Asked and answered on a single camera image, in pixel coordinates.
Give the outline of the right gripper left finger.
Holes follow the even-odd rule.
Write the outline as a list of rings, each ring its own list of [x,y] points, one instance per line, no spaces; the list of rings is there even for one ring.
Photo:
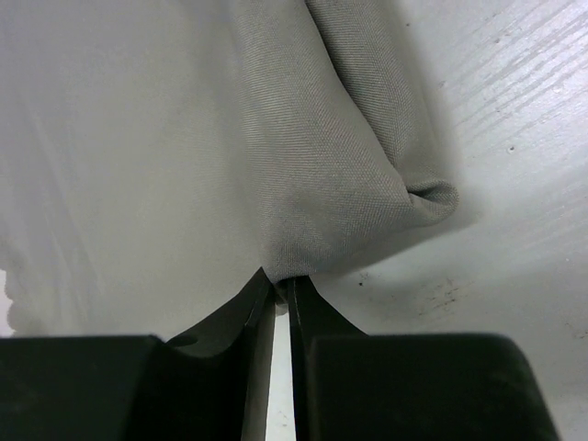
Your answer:
[[[168,345],[195,364],[182,389],[197,440],[264,440],[269,398],[269,280],[240,292]]]

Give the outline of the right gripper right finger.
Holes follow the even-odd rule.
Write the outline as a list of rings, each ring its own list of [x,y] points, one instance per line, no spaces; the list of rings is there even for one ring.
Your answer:
[[[309,277],[287,280],[296,439],[310,440],[307,365],[311,344],[322,336],[366,336],[327,302]]]

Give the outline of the grey cloth placemat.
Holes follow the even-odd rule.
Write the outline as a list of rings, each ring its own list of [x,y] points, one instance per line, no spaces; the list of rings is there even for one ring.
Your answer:
[[[18,336],[171,337],[457,204],[386,1],[1,4]]]

